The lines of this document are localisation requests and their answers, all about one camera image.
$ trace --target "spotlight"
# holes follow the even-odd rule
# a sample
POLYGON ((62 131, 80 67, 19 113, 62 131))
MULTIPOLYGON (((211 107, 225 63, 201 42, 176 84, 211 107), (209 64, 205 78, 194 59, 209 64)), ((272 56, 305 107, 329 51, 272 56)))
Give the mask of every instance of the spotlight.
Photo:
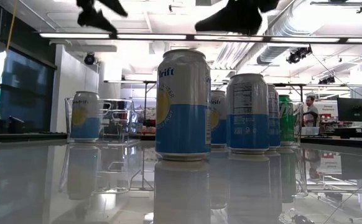
POLYGON ((295 51, 290 51, 290 55, 286 61, 288 63, 298 63, 310 54, 312 54, 311 45, 309 47, 300 47, 295 51))
POLYGON ((86 65, 93 65, 95 62, 94 52, 87 53, 87 56, 84 58, 84 63, 86 65))

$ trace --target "ceiling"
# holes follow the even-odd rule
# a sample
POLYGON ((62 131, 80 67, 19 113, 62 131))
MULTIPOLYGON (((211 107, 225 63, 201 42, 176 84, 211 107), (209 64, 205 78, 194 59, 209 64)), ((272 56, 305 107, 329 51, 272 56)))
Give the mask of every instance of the ceiling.
MULTIPOLYGON (((197 0, 123 0, 121 3, 129 13, 127 18, 116 15, 98 1, 95 7, 103 10, 104 15, 120 33, 194 34, 196 21, 215 13, 226 4, 226 0, 222 0, 211 6, 196 6, 195 1, 197 0), (169 4, 174 6, 173 12, 169 11, 169 4)), ((268 24, 290 2, 292 0, 281 0, 275 11, 263 14, 265 22, 259 33, 268 34, 268 24)), ((357 8, 312 6, 310 3, 313 0, 295 0, 294 2, 295 4, 277 18, 275 25, 281 26, 283 22, 287 22, 295 29, 309 31, 309 35, 315 36, 362 36, 362 13, 357 14, 357 8)), ((349 2, 362 2, 362 0, 349 0, 349 2)), ((13 4, 14 0, 0 0, 0 5, 8 11, 12 11, 13 4)), ((78 13, 80 9, 76 7, 75 0, 19 0, 17 17, 40 32, 102 32, 94 28, 80 27, 77 24, 78 13)), ((72 46, 115 45, 115 52, 97 52, 98 57, 104 61, 121 58, 124 67, 132 68, 131 73, 124 75, 128 79, 138 80, 155 80, 154 70, 162 60, 162 53, 166 50, 197 49, 207 56, 209 64, 213 64, 214 67, 219 65, 220 53, 227 47, 232 47, 231 43, 219 42, 152 43, 151 41, 72 40, 70 43, 72 46)), ((234 69, 239 73, 262 73, 267 82, 272 83, 318 83, 322 74, 326 73, 327 69, 333 68, 338 68, 336 75, 343 82, 348 82, 350 70, 362 63, 362 45, 313 45, 312 50, 316 58, 310 55, 297 64, 291 65, 286 62, 285 59, 289 56, 290 50, 295 49, 288 46, 285 48, 286 51, 274 58, 269 65, 257 64, 257 55, 245 64, 241 64, 241 58, 251 54, 253 45, 249 44, 243 54, 240 54, 240 50, 237 51, 239 55, 235 54, 233 58, 227 59, 235 61, 227 64, 238 64, 238 67, 234 69)), ((212 77, 217 82, 227 79, 230 69, 233 68, 212 71, 212 77)))

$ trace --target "reflective tabletop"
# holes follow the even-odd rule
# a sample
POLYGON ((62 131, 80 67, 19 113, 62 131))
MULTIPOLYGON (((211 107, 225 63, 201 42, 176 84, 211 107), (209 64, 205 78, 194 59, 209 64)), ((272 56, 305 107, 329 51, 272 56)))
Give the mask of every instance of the reflective tabletop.
POLYGON ((154 141, 0 144, 0 223, 362 223, 362 149, 176 162, 154 141))

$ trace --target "wall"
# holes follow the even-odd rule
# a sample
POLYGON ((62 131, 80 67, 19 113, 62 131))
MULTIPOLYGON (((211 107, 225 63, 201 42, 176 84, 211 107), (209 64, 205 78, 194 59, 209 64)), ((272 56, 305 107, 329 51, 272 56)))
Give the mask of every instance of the wall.
POLYGON ((99 75, 65 51, 63 45, 57 45, 51 128, 53 132, 66 132, 65 98, 72 98, 76 91, 98 92, 99 75))

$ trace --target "pipe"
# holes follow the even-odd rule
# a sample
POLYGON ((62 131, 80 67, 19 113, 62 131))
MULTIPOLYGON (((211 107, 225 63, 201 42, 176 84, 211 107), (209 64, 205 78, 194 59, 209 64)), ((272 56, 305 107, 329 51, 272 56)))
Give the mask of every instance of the pipe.
POLYGON ((51 27, 53 30, 57 31, 57 29, 52 26, 51 24, 49 24, 43 17, 41 17, 40 15, 38 15, 32 8, 30 8, 28 5, 26 5, 23 1, 19 0, 19 2, 21 4, 23 4, 26 8, 28 8, 28 10, 30 10, 31 12, 33 12, 33 14, 35 14, 39 19, 41 19, 43 22, 45 22, 49 27, 51 27))

